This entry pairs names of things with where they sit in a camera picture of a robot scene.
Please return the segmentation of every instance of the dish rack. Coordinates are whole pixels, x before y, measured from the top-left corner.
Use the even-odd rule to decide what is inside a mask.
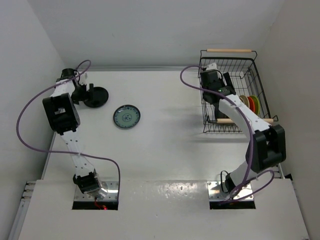
[[[213,56],[217,53],[239,53],[251,54],[250,57],[221,57]],[[245,96],[256,96],[260,104],[258,116],[262,119],[273,119],[278,121],[278,116],[271,117],[265,91],[261,83],[259,72],[255,64],[258,54],[250,49],[207,49],[200,51],[199,66],[204,68],[209,64],[216,63],[217,70],[221,73],[229,73],[233,83],[235,92]],[[200,72],[198,72],[199,82],[201,86]],[[203,99],[201,92],[201,105],[203,115],[203,132],[204,133],[241,133],[237,125],[234,123],[218,123],[215,119],[215,107]]]

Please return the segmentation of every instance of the patterned plate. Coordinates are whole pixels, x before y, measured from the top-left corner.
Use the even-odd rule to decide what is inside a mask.
[[[113,114],[114,123],[122,129],[134,127],[140,120],[140,111],[132,105],[123,105]]]

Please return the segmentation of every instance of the red plate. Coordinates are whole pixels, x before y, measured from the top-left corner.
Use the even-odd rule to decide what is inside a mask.
[[[249,103],[250,103],[250,110],[252,112],[255,112],[256,111],[256,108],[255,108],[255,102],[254,100],[252,99],[252,97],[248,96],[248,100],[249,100]]]

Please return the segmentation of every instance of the white wall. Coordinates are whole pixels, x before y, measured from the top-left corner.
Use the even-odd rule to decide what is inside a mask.
[[[26,0],[4,1],[0,22],[0,240],[4,240],[26,181],[41,177],[46,158],[19,142],[17,117],[26,101],[54,84],[65,65]],[[28,143],[48,148],[52,131],[41,99],[26,111],[21,132]]]
[[[311,239],[320,239],[320,1],[287,0],[259,53],[271,111],[286,130],[292,173]]]
[[[28,0],[61,58],[183,66],[207,48],[264,44],[284,0]]]

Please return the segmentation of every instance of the wooden handle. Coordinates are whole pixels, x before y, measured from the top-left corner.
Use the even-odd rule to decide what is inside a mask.
[[[251,49],[219,49],[219,48],[208,48],[207,53],[251,53]]]
[[[262,118],[262,120],[266,121],[268,124],[272,124],[274,122],[273,118]],[[217,118],[216,122],[218,124],[233,124],[234,121],[232,121],[230,118]]]

